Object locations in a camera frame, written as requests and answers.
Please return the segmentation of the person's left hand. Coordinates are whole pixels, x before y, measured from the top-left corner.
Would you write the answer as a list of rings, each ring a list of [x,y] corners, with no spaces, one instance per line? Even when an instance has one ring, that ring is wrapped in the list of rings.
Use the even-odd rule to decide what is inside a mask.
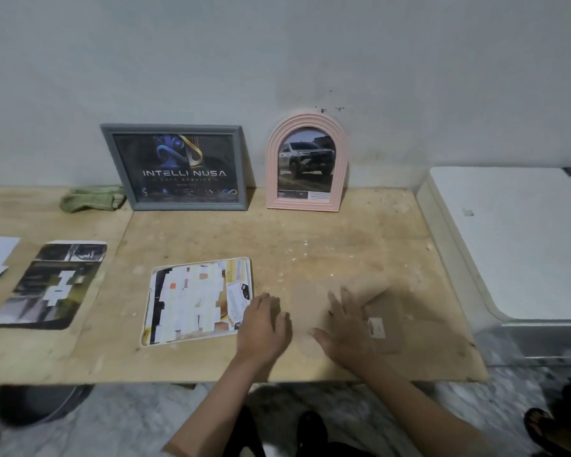
[[[274,365],[290,345],[281,343],[280,312],[279,297],[267,292],[251,300],[237,333],[237,360],[257,370]]]

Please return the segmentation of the person's right hand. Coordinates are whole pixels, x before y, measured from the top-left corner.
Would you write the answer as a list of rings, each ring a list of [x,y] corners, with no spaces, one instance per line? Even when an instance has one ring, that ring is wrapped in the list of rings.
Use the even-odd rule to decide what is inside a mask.
[[[324,354],[355,376],[365,378],[376,354],[362,308],[345,286],[340,288],[340,297],[333,292],[328,292],[327,296],[330,306],[329,330],[324,331],[333,339],[334,348],[332,352]]]

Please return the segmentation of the brown arched frame backing board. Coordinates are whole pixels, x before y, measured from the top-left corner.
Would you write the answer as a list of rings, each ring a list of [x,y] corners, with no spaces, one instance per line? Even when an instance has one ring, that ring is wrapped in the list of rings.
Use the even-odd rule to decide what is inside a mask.
[[[404,345],[399,302],[386,277],[379,274],[351,275],[337,278],[301,278],[290,288],[290,309],[293,340],[301,353],[310,359],[320,359],[324,353],[311,337],[312,328],[332,333],[330,304],[327,294],[340,297],[340,288],[352,294],[353,302],[361,308],[372,339],[372,350],[379,355],[400,353]]]

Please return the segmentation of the person's right forearm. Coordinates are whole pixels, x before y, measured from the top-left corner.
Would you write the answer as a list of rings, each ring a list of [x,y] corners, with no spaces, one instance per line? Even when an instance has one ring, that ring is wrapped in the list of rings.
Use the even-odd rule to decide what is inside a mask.
[[[390,410],[423,457],[496,457],[485,435],[378,361],[350,367]]]

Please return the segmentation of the person's left forearm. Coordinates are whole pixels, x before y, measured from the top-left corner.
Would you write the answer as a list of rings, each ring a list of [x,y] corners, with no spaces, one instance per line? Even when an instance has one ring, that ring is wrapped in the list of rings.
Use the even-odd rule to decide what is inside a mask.
[[[239,355],[163,446],[171,457],[221,457],[262,365]]]

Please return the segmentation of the arched print with white notes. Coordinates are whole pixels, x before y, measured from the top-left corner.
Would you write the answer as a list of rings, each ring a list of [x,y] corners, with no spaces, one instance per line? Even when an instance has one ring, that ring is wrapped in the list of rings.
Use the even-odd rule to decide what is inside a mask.
[[[168,345],[236,334],[253,299],[247,257],[155,268],[141,346]]]

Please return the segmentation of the person's black trousers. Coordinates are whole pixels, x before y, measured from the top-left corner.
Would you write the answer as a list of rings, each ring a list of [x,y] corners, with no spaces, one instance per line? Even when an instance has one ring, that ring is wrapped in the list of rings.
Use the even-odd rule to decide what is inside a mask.
[[[295,457],[376,457],[349,444],[330,441],[321,416],[311,410],[300,416],[296,437]],[[248,406],[239,413],[222,457],[267,457]]]

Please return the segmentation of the white chest appliance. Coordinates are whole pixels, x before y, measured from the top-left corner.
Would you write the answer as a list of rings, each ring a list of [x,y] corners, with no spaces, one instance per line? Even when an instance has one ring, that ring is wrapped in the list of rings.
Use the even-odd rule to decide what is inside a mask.
[[[435,167],[417,202],[485,364],[571,365],[571,177]]]

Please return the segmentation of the green folded cloth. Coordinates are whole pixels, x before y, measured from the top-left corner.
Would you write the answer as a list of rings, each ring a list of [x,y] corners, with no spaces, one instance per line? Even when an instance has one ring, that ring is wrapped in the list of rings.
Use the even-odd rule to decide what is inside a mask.
[[[114,212],[126,199],[124,189],[119,185],[71,188],[61,197],[60,209],[70,214],[89,209]]]

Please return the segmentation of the dark arched photo print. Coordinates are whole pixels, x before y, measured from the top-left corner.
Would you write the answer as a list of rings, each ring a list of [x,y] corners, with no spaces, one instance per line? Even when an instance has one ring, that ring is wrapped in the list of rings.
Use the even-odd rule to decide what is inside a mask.
[[[108,251],[103,241],[46,243],[0,307],[0,328],[70,327]]]

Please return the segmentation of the person's sandalled foot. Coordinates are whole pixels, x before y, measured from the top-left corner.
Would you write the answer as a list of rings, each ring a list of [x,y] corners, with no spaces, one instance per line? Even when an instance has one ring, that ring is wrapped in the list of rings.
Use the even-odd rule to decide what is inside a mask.
[[[528,437],[544,451],[553,457],[571,457],[571,425],[536,407],[526,411],[523,423]]]

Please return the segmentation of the black round stool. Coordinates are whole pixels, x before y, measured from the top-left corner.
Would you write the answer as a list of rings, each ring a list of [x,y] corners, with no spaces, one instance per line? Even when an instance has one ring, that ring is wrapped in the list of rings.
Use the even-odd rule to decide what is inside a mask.
[[[0,424],[29,428],[58,421],[76,410],[94,385],[0,386]]]

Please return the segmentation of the pink arched picture frame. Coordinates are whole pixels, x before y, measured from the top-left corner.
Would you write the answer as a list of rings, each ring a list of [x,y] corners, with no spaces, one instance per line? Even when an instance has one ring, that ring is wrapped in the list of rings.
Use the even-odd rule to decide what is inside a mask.
[[[344,131],[325,113],[284,118],[266,145],[267,208],[338,212],[348,155]]]

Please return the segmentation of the grey rectangular picture frame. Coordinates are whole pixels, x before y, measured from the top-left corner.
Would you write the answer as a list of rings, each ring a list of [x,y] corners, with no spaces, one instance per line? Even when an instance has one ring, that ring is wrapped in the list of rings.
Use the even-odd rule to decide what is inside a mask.
[[[102,123],[135,211],[246,211],[239,125]]]

